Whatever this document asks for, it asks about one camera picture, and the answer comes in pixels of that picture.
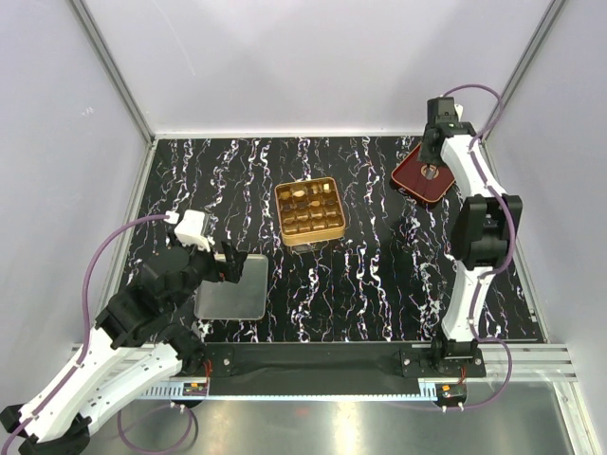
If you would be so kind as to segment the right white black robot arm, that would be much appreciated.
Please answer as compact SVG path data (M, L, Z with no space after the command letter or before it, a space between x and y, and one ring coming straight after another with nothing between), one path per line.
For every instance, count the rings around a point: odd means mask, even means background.
M447 313L428 362L441 375L458 375L480 360L480 317L493 278L512 261L523 201L499 184L480 153L469 123L449 120L427 129L420 159L447 167L464 197L451 232L456 277Z

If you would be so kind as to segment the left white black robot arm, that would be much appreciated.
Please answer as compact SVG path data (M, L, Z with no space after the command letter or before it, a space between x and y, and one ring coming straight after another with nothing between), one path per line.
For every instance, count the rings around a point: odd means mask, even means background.
M80 454L95 429L157 381L193 375L205 365L206 348L175 312L203 282L240 281L247 252L222 244L224 257L197 246L165 246L116 293L95 319L79 351L29 402L1 412L22 454Z

